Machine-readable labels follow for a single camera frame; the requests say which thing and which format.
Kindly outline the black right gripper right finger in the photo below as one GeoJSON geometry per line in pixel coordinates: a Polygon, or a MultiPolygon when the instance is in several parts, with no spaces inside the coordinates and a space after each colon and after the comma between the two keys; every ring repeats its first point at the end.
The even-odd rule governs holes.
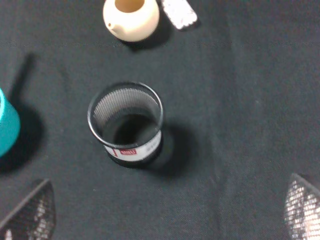
{"type": "Polygon", "coordinates": [[[284,222],[292,240],[320,239],[320,182],[293,173],[285,197],[284,222]]]}

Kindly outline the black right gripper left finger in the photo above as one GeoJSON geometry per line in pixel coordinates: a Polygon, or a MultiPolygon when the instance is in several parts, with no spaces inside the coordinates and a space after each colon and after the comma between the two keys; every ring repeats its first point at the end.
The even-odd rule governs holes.
{"type": "Polygon", "coordinates": [[[56,228],[55,193],[48,178],[37,179],[0,204],[2,240],[51,240],[56,228]]]}

